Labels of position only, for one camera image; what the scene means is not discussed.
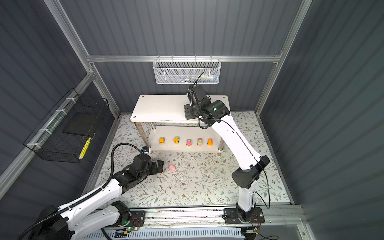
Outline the orange green mixer truck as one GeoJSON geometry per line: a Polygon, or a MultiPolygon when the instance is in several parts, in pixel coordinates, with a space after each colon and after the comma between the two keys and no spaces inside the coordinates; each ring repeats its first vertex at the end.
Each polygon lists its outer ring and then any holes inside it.
{"type": "Polygon", "coordinates": [[[160,137],[159,139],[159,144],[164,144],[165,143],[165,138],[164,137],[160,137]]]}

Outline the pink green mixer truck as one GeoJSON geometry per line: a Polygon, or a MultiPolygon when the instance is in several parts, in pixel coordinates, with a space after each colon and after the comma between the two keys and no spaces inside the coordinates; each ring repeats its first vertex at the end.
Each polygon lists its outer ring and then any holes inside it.
{"type": "Polygon", "coordinates": [[[186,144],[188,147],[190,147],[192,145],[192,140],[191,139],[187,139],[187,144],[186,144]]]}

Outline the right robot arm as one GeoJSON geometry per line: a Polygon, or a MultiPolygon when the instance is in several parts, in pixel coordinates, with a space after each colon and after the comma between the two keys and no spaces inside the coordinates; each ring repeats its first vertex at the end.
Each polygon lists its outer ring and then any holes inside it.
{"type": "Polygon", "coordinates": [[[256,181],[270,163],[270,159],[261,156],[250,145],[237,127],[227,106],[220,100],[212,102],[203,86],[190,85],[186,95],[190,102],[190,106],[185,107],[186,119],[197,119],[201,129],[212,128],[238,161],[239,168],[232,173],[234,182],[239,186],[236,209],[239,220],[247,223],[251,221],[256,211],[254,203],[256,181]]]}

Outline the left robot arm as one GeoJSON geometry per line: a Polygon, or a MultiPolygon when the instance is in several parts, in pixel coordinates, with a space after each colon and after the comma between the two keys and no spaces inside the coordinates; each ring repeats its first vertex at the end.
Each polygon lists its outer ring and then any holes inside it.
{"type": "Polygon", "coordinates": [[[153,161],[139,150],[131,164],[121,171],[111,172],[107,181],[82,197],[61,205],[43,209],[36,222],[24,230],[19,239],[78,240],[97,230],[117,225],[133,230],[140,220],[133,217],[130,208],[117,198],[143,182],[149,175],[161,174],[164,161],[153,161]]]}

